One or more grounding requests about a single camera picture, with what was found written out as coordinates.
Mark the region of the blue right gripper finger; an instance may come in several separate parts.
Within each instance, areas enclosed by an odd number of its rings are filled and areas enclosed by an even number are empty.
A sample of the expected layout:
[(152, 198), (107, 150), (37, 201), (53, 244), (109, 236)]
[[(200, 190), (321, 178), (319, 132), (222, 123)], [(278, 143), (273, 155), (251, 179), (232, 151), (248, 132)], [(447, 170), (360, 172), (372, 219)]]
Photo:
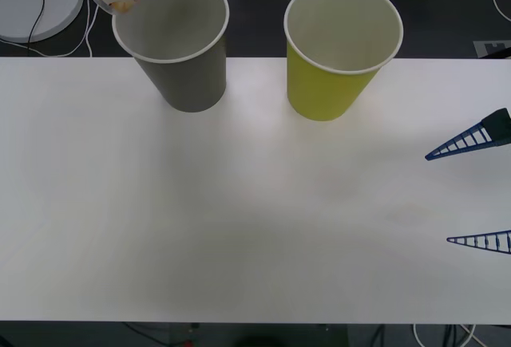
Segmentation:
[(499, 254), (511, 253), (510, 230), (448, 237), (446, 241), (460, 246), (487, 250)]
[(485, 148), (510, 144), (510, 115), (500, 108), (452, 139), (425, 155), (426, 160), (438, 160)]

